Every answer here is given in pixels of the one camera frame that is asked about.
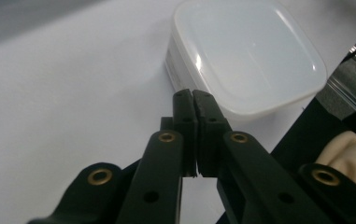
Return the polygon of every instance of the container lid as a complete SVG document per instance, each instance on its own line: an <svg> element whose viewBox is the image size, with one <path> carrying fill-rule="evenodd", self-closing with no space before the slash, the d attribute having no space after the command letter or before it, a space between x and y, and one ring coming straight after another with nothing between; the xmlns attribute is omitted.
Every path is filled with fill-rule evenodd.
<svg viewBox="0 0 356 224"><path fill-rule="evenodd" d="M273 0L181 4L172 35L199 90L228 119L257 118L321 90L326 69L287 10Z"/></svg>

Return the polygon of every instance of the plastic container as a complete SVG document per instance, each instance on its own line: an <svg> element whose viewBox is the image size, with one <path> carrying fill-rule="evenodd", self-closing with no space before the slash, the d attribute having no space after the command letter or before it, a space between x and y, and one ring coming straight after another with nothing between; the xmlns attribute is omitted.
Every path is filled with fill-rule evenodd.
<svg viewBox="0 0 356 224"><path fill-rule="evenodd" d="M213 94L232 120L314 96L327 80L318 52L272 0L184 2L173 17L165 62L176 91Z"/></svg>

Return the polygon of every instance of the white table surface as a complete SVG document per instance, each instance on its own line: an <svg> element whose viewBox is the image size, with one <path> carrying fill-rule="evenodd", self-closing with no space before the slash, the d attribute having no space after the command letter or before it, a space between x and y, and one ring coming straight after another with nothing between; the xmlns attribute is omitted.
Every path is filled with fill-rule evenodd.
<svg viewBox="0 0 356 224"><path fill-rule="evenodd" d="M0 0L0 224L49 215L99 161L139 159L172 115L164 68L181 0ZM280 0L329 75L356 43L356 0ZM309 99L244 127L271 150ZM223 212L215 179L185 178L181 223Z"/></svg>

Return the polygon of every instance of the black mechanical part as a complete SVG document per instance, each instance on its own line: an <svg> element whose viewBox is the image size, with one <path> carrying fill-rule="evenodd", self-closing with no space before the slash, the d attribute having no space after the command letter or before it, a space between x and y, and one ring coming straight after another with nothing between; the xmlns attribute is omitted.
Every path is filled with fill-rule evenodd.
<svg viewBox="0 0 356 224"><path fill-rule="evenodd" d="M332 167L307 164L300 168L300 183L335 223L356 224L356 184Z"/></svg>
<svg viewBox="0 0 356 224"><path fill-rule="evenodd" d="M162 118L161 130L174 130L184 138L182 176L197 176L196 153L198 120L190 90L173 96L173 118Z"/></svg>
<svg viewBox="0 0 356 224"><path fill-rule="evenodd" d="M223 158L246 199L239 223L332 223L254 137L228 132L223 142Z"/></svg>
<svg viewBox="0 0 356 224"><path fill-rule="evenodd" d="M220 140L224 133L231 131L231 127L211 94L193 91L192 95L199 120L198 172L203 177L217 177L221 160Z"/></svg>
<svg viewBox="0 0 356 224"><path fill-rule="evenodd" d="M121 169L113 164L96 163L81 171L64 193L55 211L29 224L102 224L118 215L117 183Z"/></svg>
<svg viewBox="0 0 356 224"><path fill-rule="evenodd" d="M180 133L151 136L116 223L179 222L182 154Z"/></svg>

